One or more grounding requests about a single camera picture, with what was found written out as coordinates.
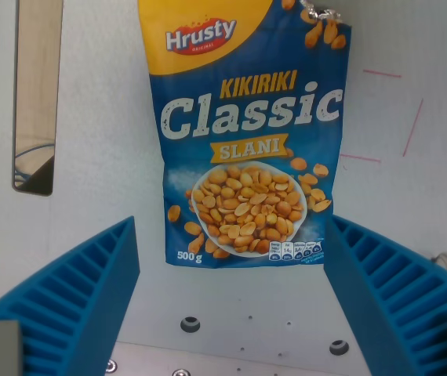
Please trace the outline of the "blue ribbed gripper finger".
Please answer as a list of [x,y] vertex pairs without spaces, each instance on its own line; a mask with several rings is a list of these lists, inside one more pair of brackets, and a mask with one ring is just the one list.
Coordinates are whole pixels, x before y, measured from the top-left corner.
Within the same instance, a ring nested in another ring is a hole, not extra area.
[[133,217],[56,258],[0,298],[20,325],[24,375],[103,375],[140,275]]
[[323,251],[370,373],[447,375],[447,270],[336,215]]

